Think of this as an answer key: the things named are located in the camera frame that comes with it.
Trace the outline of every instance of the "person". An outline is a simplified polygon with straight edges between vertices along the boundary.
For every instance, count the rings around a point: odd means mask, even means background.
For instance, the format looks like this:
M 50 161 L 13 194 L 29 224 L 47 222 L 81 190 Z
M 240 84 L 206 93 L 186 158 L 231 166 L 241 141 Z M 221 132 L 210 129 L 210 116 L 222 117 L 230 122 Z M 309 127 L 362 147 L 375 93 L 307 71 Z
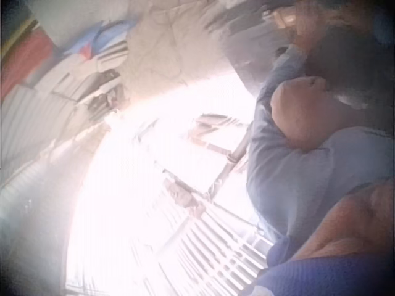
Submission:
M 240 296 L 390 296 L 394 289 L 394 180 L 343 197 L 289 259 L 270 249 L 269 268 Z
M 331 96 L 324 79 L 304 76 L 304 62 L 323 35 L 319 14 L 306 14 L 257 98 L 247 168 L 259 226 L 274 243 L 289 237 L 291 249 L 344 195 L 394 175 L 393 139 Z

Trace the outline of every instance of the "blue clothing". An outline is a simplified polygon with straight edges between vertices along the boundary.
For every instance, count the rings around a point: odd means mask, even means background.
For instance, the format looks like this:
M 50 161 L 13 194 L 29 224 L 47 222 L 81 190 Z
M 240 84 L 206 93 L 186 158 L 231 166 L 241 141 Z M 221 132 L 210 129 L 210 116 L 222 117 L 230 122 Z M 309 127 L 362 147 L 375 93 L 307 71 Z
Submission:
M 274 124 L 277 86 L 303 75 L 306 55 L 296 46 L 277 60 L 257 99 L 249 147 L 247 191 L 267 236 L 304 242 L 343 196 L 394 175 L 394 141 L 384 132 L 346 128 L 309 153 L 292 149 Z

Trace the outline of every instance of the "blue shirt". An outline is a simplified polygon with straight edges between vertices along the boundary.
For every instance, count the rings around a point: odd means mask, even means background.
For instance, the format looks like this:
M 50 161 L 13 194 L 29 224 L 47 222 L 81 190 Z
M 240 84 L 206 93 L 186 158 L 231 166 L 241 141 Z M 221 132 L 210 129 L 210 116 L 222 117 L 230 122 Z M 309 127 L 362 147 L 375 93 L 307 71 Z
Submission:
M 296 46 L 277 60 L 257 99 L 249 146 L 247 191 L 261 227 L 276 241 L 305 241 L 343 196 L 394 176 L 394 141 L 384 132 L 353 127 L 337 131 L 309 153 L 292 149 L 272 120 L 277 86 L 304 73 L 306 55 Z

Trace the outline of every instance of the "sleeve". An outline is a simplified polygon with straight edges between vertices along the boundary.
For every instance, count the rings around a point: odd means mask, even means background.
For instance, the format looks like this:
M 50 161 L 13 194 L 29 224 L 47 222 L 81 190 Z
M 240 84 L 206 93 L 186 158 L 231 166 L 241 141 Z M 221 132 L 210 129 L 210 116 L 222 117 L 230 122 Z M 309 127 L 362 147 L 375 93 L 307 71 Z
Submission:
M 330 149 L 303 154 L 289 148 L 272 120 L 272 94 L 282 82 L 303 75 L 305 60 L 296 46 L 280 56 L 257 99 L 252 124 L 247 191 L 259 216 L 281 235 L 317 211 L 333 166 Z

